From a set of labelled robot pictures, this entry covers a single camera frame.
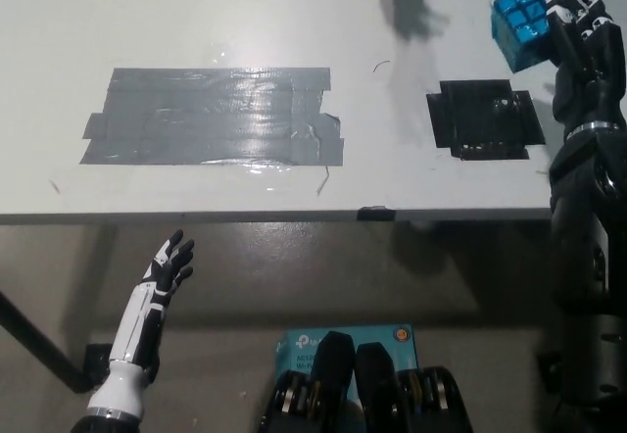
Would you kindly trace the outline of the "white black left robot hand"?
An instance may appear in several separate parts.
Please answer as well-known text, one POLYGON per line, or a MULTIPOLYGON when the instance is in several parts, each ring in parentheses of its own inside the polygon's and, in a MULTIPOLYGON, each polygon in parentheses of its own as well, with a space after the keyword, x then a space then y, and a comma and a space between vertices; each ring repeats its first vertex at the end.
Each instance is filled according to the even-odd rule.
POLYGON ((171 299, 191 276, 193 240, 177 230, 133 288, 109 354, 109 374, 91 396, 87 414, 138 424, 144 392, 158 372, 159 350, 171 299))

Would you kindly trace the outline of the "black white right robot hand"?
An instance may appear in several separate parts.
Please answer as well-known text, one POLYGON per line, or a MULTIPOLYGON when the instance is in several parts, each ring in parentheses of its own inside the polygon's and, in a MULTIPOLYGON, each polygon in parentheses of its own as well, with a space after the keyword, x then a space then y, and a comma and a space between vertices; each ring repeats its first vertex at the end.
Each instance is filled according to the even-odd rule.
POLYGON ((553 114, 569 138, 585 129, 624 131, 626 93, 621 27, 603 0, 545 0, 557 67, 553 114))

